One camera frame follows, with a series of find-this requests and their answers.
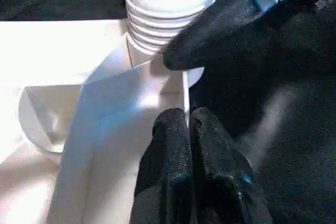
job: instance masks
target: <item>white ribbed cylinder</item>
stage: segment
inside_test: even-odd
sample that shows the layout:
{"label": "white ribbed cylinder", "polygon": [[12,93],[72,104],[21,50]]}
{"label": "white ribbed cylinder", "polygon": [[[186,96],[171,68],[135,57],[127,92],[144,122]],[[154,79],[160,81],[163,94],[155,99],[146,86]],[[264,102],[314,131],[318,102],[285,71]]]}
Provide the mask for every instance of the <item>white ribbed cylinder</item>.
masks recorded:
{"label": "white ribbed cylinder", "polygon": [[[128,44],[133,66],[155,56],[195,17],[215,2],[215,0],[125,1],[130,21]],[[194,72],[190,83],[195,83],[202,76],[203,70],[198,69]]]}

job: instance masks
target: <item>black glove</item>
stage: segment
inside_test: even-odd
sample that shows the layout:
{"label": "black glove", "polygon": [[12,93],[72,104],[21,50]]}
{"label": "black glove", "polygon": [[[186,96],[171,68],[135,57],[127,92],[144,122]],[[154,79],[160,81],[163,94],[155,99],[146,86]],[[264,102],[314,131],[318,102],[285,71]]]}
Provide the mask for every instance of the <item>black glove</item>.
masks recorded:
{"label": "black glove", "polygon": [[[278,47],[293,43],[293,36],[310,45],[308,53],[317,53],[316,58],[325,59],[325,51],[335,49],[331,42],[335,17],[322,27],[321,23],[335,12],[329,9],[326,14],[317,14],[317,1],[217,0],[169,43],[163,52],[164,63],[171,70],[202,67],[215,61],[223,65],[247,63],[266,67],[274,58],[285,60],[284,55],[273,53]],[[292,37],[283,37],[279,30]],[[310,43],[310,38],[317,37],[323,43]]]}
{"label": "black glove", "polygon": [[272,223],[233,140],[208,109],[162,112],[143,155],[131,223]]}

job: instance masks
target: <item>gloved hand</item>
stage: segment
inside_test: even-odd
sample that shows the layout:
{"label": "gloved hand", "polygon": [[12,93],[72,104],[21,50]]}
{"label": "gloved hand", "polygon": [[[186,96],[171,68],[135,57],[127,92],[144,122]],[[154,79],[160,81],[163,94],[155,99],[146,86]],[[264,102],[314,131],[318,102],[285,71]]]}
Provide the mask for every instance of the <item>gloved hand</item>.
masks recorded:
{"label": "gloved hand", "polygon": [[334,16],[335,11],[317,13],[317,1],[217,0],[169,43],[163,52],[164,63],[171,70],[214,62],[264,68],[273,65],[274,60],[286,61],[286,55],[274,53],[296,41],[297,50],[303,47],[308,57],[329,61],[335,49],[335,18],[325,19]]}
{"label": "gloved hand", "polygon": [[191,88],[191,110],[211,109],[237,137],[275,82],[326,76],[336,69],[336,8],[317,0],[217,0],[163,51],[171,70],[205,66]]}
{"label": "gloved hand", "polygon": [[233,140],[206,108],[162,112],[139,167],[130,223],[272,223]]}

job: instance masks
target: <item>white tray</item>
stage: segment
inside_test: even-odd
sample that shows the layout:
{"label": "white tray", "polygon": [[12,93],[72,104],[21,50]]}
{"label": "white tray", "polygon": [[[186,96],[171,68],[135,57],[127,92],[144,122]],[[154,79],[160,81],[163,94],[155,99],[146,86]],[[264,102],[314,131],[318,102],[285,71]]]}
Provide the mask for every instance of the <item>white tray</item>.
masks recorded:
{"label": "white tray", "polygon": [[111,54],[81,88],[48,223],[128,223],[152,125],[174,107],[188,115],[186,72],[156,57],[114,76]]}

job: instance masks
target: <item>gloved finger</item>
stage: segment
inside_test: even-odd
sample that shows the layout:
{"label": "gloved finger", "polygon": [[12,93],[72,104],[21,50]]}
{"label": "gloved finger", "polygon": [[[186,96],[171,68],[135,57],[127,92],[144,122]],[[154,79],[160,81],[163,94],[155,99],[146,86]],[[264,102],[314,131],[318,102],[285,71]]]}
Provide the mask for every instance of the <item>gloved finger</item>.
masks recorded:
{"label": "gloved finger", "polygon": [[206,108],[191,114],[191,141],[201,223],[272,223],[250,167],[235,160],[233,139]]}
{"label": "gloved finger", "polygon": [[189,130],[181,109],[162,112],[139,165],[131,223],[189,224],[193,210]]}
{"label": "gloved finger", "polygon": [[168,44],[164,63],[186,70],[218,59],[263,57],[277,28],[303,6],[289,0],[217,0]]}

